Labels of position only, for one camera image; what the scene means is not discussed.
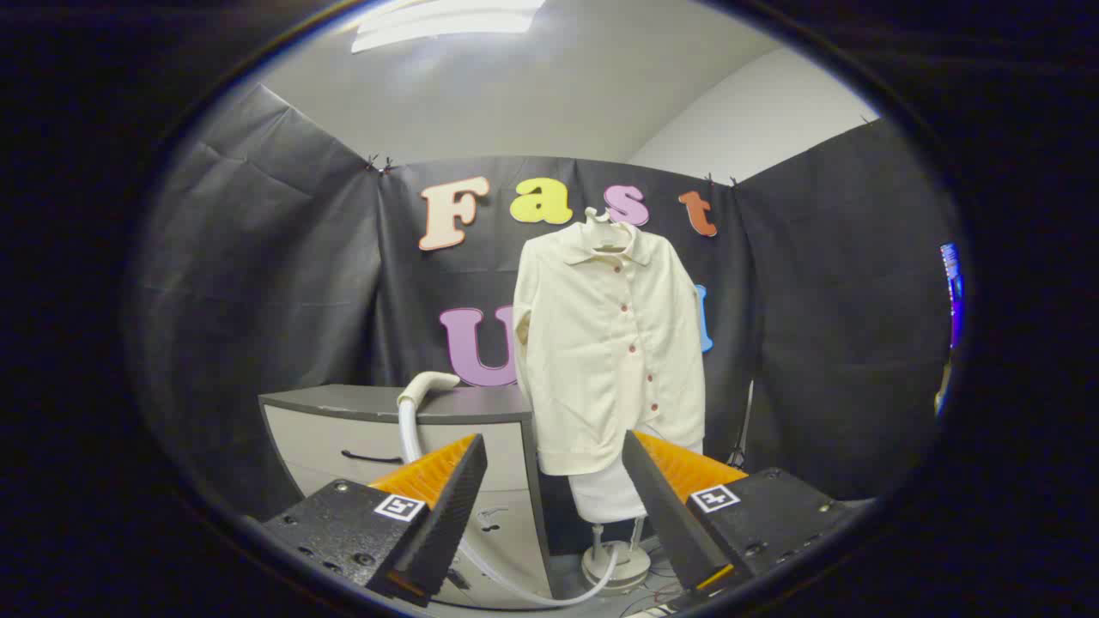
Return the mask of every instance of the ceiling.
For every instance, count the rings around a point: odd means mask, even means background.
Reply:
[[[258,78],[362,155],[626,162],[695,99],[779,44],[686,0],[547,0],[525,34],[351,54],[344,23]]]

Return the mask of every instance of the mannequin base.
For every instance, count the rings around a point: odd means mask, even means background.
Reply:
[[[596,596],[620,596],[637,589],[637,587],[645,583],[645,577],[648,576],[648,567],[653,563],[648,554],[645,553],[645,550],[635,547],[633,551],[630,551],[630,543],[625,541],[603,543],[603,551],[599,552],[598,556],[595,552],[596,548],[588,548],[588,551],[584,552],[584,558],[580,560],[580,571],[584,572],[584,578],[587,580],[589,589],[590,587],[595,587],[603,574],[607,573],[607,561],[610,558],[612,545],[619,549],[618,565],[614,566],[614,572],[611,573],[610,582]]]

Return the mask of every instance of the orange letter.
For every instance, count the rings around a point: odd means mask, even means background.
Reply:
[[[474,222],[477,202],[470,192],[484,197],[488,195],[488,179],[484,176],[467,178],[424,189],[420,197],[428,200],[428,233],[420,239],[420,249],[435,251],[454,246],[466,239],[466,233],[454,228],[454,218],[462,217],[466,225]]]
[[[706,220],[706,213],[710,210],[710,202],[702,199],[698,191],[691,191],[679,196],[679,203],[687,205],[687,218],[690,219],[691,228],[703,236],[718,235],[718,227]]]

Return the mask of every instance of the mannequin stand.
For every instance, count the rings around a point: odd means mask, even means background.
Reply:
[[[637,542],[641,540],[641,530],[644,521],[644,517],[639,517],[634,520],[633,537],[629,543],[625,541],[603,543],[602,525],[597,523],[592,526],[591,530],[595,536],[595,543],[584,552],[584,558],[580,560],[580,571],[584,572],[584,578],[587,580],[589,586],[595,586],[607,572],[611,547],[617,545],[619,548],[618,562],[614,566],[614,572],[611,574],[611,580],[608,582],[607,587],[596,596],[630,594],[645,583],[652,560],[645,553],[645,550],[637,545]]]

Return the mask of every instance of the drawer handle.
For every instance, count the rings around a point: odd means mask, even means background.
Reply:
[[[404,463],[404,460],[400,457],[368,457],[366,455],[356,455],[355,453],[352,453],[347,449],[340,451],[340,454],[349,460],[363,460],[367,462],[378,462],[378,463],[398,463],[398,464]]]

